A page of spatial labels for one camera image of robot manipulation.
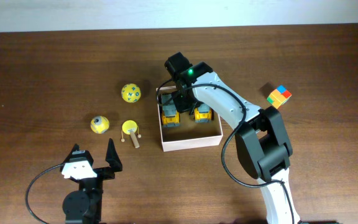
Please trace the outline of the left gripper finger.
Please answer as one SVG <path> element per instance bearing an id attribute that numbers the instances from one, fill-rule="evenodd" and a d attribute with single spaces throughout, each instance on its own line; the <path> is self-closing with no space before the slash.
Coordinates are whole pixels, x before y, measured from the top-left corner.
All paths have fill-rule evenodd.
<path id="1" fill-rule="evenodd" d="M 109 138 L 105 161 L 114 172 L 122 171 L 122 162 L 117 154 L 114 141 L 111 138 Z"/>
<path id="2" fill-rule="evenodd" d="M 63 167 L 61 171 L 77 169 L 79 165 L 82 165 L 86 160 L 85 152 L 80 150 L 78 144 L 74 144 L 72 150 L 63 160 Z"/>

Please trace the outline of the yellow grey dump truck toy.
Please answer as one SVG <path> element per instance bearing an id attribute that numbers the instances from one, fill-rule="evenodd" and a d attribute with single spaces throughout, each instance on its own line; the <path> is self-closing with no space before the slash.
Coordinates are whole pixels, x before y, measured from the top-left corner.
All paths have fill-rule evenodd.
<path id="1" fill-rule="evenodd" d="M 172 95 L 162 94 L 162 124 L 164 128 L 172 128 L 180 125 L 180 114 L 176 109 L 173 100 L 170 100 Z"/>

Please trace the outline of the yellow grey mixer truck toy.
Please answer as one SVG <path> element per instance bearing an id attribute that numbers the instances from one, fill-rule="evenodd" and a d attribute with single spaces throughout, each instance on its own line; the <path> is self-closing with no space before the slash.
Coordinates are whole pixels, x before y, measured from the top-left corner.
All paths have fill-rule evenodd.
<path id="1" fill-rule="evenodd" d="M 196 123 L 209 123 L 213 119 L 212 109 L 205 103 L 200 104 L 194 110 L 194 118 Z"/>

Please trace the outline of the multicolour puzzle cube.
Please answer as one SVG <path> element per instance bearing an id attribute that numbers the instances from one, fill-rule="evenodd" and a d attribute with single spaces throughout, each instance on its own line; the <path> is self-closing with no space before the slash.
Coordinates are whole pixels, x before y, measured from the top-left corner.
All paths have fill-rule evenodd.
<path id="1" fill-rule="evenodd" d="M 279 109 L 279 107 L 285 104 L 291 96 L 292 94 L 283 85 L 280 85 L 269 94 L 267 101 L 274 108 Z"/>

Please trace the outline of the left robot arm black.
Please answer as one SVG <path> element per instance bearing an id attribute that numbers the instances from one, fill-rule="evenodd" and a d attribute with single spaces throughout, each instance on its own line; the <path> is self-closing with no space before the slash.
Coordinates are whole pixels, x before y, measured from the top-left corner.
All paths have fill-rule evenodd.
<path id="1" fill-rule="evenodd" d="M 116 152 L 114 141 L 108 141 L 105 161 L 107 167 L 93 168 L 89 151 L 75 144 L 63 161 L 60 169 L 63 177 L 78 184 L 78 190 L 69 193 L 63 200 L 65 223 L 99 223 L 103 198 L 103 182 L 115 178 L 122 171 L 122 163 Z"/>

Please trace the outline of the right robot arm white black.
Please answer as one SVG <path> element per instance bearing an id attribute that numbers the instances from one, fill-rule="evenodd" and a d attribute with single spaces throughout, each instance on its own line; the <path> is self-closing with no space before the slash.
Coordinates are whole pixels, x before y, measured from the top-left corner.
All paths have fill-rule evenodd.
<path id="1" fill-rule="evenodd" d="M 278 109 L 262 109 L 250 103 L 229 88 L 209 65 L 192 65 L 180 52 L 170 56 L 164 66 L 177 87 L 171 102 L 181 113 L 204 103 L 232 128 L 221 151 L 223 169 L 239 185 L 261 190 L 267 222 L 300 223 L 289 186 L 293 148 Z M 239 180 L 228 169 L 226 149 L 232 140 L 242 168 L 256 184 Z"/>

